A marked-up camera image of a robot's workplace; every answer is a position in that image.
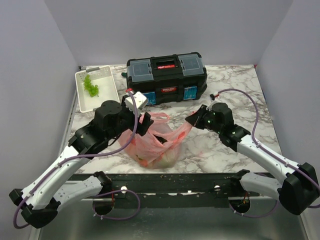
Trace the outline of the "pink plastic bag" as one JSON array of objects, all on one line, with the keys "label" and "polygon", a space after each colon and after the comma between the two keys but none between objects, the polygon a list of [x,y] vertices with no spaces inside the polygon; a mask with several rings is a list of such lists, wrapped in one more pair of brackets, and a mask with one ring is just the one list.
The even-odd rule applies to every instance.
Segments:
[{"label": "pink plastic bag", "polygon": [[164,112],[151,112],[153,124],[145,135],[135,134],[124,149],[125,153],[147,169],[167,169],[181,158],[182,142],[193,128],[184,122],[177,129],[168,125],[170,116]]}]

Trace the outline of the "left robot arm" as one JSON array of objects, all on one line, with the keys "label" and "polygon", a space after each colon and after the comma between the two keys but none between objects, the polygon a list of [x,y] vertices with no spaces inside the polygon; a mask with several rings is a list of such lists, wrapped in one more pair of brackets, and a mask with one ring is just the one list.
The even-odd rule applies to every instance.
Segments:
[{"label": "left robot arm", "polygon": [[66,206],[85,198],[104,198],[117,193],[112,180],[102,171],[70,187],[69,178],[95,157],[123,151],[135,134],[147,133],[153,124],[149,113],[141,115],[148,99],[129,90],[122,102],[107,100],[95,110],[94,118],[79,128],[59,157],[30,185],[15,188],[9,198],[17,206],[13,226],[40,229],[48,225]]}]

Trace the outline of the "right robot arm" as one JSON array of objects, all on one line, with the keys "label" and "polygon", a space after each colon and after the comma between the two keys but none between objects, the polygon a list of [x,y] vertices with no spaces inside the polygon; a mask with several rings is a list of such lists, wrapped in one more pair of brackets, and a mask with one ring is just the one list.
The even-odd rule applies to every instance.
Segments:
[{"label": "right robot arm", "polygon": [[185,120],[193,127],[218,134],[223,145],[247,156],[267,170],[265,177],[248,170],[237,173],[230,183],[230,191],[241,196],[255,192],[278,200],[291,214],[300,215],[319,198],[319,182],[315,168],[299,164],[274,152],[259,141],[253,133],[234,123],[232,110],[226,103],[202,105]]}]

